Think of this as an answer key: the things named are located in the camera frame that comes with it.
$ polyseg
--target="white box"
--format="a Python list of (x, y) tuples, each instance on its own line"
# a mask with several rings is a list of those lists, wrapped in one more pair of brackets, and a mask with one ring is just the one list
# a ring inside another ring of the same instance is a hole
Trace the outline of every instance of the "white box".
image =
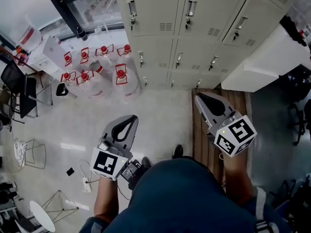
[(214, 144), (222, 152), (232, 157), (246, 149), (256, 135), (257, 132), (251, 121), (247, 116), (243, 116), (219, 129)]
[(41, 44), (31, 52), (27, 64), (35, 69), (40, 69), (60, 81), (61, 75), (66, 72), (66, 51), (48, 35), (43, 38)]

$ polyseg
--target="shoe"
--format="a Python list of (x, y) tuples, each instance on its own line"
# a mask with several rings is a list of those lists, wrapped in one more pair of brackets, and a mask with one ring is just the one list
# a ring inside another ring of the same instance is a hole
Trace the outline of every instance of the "shoe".
[(144, 166), (145, 168), (151, 168), (151, 162), (148, 159), (148, 157), (143, 157), (142, 158), (141, 165)]
[(184, 148), (180, 144), (178, 144), (173, 151), (172, 159), (180, 158), (184, 154)]

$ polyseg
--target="person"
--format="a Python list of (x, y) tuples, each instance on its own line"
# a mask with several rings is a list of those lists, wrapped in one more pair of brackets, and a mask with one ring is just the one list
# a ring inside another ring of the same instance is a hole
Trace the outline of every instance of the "person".
[(262, 206), (271, 231), (256, 219), (256, 197), (246, 173), (243, 154), (224, 156), (226, 193), (209, 170), (177, 145), (173, 159), (150, 167), (137, 182), (127, 209), (119, 215), (117, 182), (100, 178), (94, 206), (80, 233), (124, 232), (291, 232), (286, 222), (268, 205)]

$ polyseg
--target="white tile floor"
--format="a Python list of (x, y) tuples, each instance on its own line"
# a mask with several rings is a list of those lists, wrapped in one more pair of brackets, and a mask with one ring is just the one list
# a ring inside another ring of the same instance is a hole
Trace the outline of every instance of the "white tile floor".
[[(56, 86), (57, 82), (54, 82), (53, 93)], [(42, 205), (58, 189), (70, 201), (81, 206), (78, 212), (56, 223), (58, 233), (78, 232), (85, 220), (93, 215), (97, 183), (93, 183), (92, 193), (83, 192), (83, 175), (79, 164), (81, 160), (90, 161), (93, 147), (109, 121), (128, 114), (138, 116), (138, 129), (131, 149), (138, 158), (148, 156), (152, 162), (169, 159), (177, 143), (183, 144), (186, 155), (191, 153), (190, 92), (147, 90), (128, 105), (122, 104), (114, 95), (108, 99), (66, 100), (54, 97), (53, 102), (53, 107), (40, 105), (39, 117), (26, 118), (25, 125), (13, 123), (14, 137), (25, 141), (36, 139), (46, 145), (47, 163), (45, 170), (26, 166), (12, 179), (16, 181), (20, 195), (25, 198), (17, 202), (25, 216), (30, 213), (30, 200)], [(17, 165), (11, 133), (2, 130), (1, 140), (6, 153), (4, 165), (10, 172), (15, 172)], [(35, 159), (39, 164), (44, 159), (42, 150), (38, 148), (35, 151)], [(75, 173), (69, 177), (66, 171), (70, 167)], [(97, 178), (95, 174), (92, 175), (92, 180)], [(119, 178), (119, 187), (130, 198), (131, 192), (122, 177)], [(119, 203), (120, 211), (128, 205), (120, 193)]]

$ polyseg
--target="black chair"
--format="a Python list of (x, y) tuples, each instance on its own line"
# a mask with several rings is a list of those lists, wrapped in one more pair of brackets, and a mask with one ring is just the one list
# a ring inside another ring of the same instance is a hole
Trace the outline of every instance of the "black chair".
[[(1, 74), (1, 79), (11, 91), (12, 100), (14, 99), (14, 95), (17, 97), (19, 94), (19, 111), (15, 110), (15, 112), (20, 114), (20, 118), (24, 118), (25, 116), (34, 117), (28, 115), (34, 108), (37, 117), (37, 102), (47, 106), (53, 105), (51, 84), (46, 85), (36, 93), (36, 79), (29, 78), (27, 74), (23, 74), (14, 61), (11, 61), (5, 67)], [(50, 88), (51, 104), (44, 103), (37, 99), (37, 95), (48, 87)]]
[(298, 139), (296, 142), (294, 142), (294, 145), (297, 146), (299, 141), (300, 141), (300, 137), (306, 132), (305, 124), (306, 124), (307, 130), (311, 129), (311, 124), (310, 124), (311, 123), (311, 100), (308, 100), (308, 102), (306, 103), (306, 105), (304, 107), (305, 119), (303, 116), (303, 111), (299, 111), (296, 104), (293, 103), (292, 105), (290, 105), (289, 109), (295, 109), (297, 116), (298, 116), (298, 122), (297, 123), (292, 123), (292, 124), (288, 125), (289, 128), (292, 128), (296, 125), (299, 125)]

